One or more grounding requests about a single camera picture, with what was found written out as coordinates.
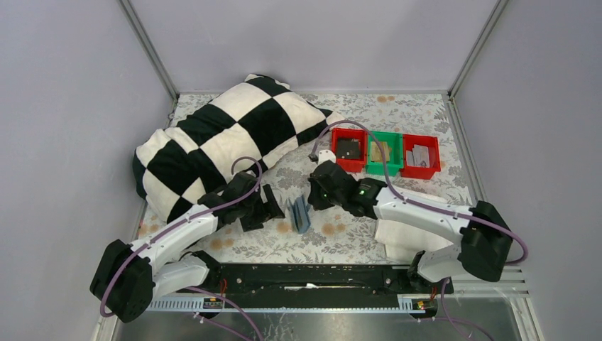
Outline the blue card holder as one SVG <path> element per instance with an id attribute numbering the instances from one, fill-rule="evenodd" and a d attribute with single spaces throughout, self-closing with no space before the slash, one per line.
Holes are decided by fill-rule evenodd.
<path id="1" fill-rule="evenodd" d="M 300 195 L 294 201 L 288 200 L 288 211 L 290 214 L 290 223 L 298 234 L 306 233 L 312 223 L 310 221 L 309 209 L 304 195 Z"/>

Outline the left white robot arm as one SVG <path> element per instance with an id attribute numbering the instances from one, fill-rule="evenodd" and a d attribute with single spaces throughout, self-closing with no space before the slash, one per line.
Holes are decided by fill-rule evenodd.
<path id="1" fill-rule="evenodd" d="M 221 275 L 213 261 L 198 255 L 176 261 L 180 252 L 235 221 L 247 232 L 284 216 L 269 185 L 239 172 L 157 232 L 129 244 L 120 239 L 110 243 L 89 290 L 100 300 L 104 317 L 116 315 L 129 323 L 166 294 L 190 286 L 204 292 L 218 287 Z"/>

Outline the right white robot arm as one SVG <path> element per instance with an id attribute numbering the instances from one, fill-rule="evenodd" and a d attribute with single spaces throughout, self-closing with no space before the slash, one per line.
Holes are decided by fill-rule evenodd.
<path id="1" fill-rule="evenodd" d="M 401 222 L 451 243 L 436 251 L 417 253 L 407 272 L 413 291 L 424 293 L 434 283 L 459 274 L 487 282 L 500 280 L 513 239 L 491 204 L 445 205 L 398 193 L 381 180 L 357 180 L 333 161 L 320 163 L 308 181 L 307 201 L 316 211 L 339 206 L 355 217 Z"/>

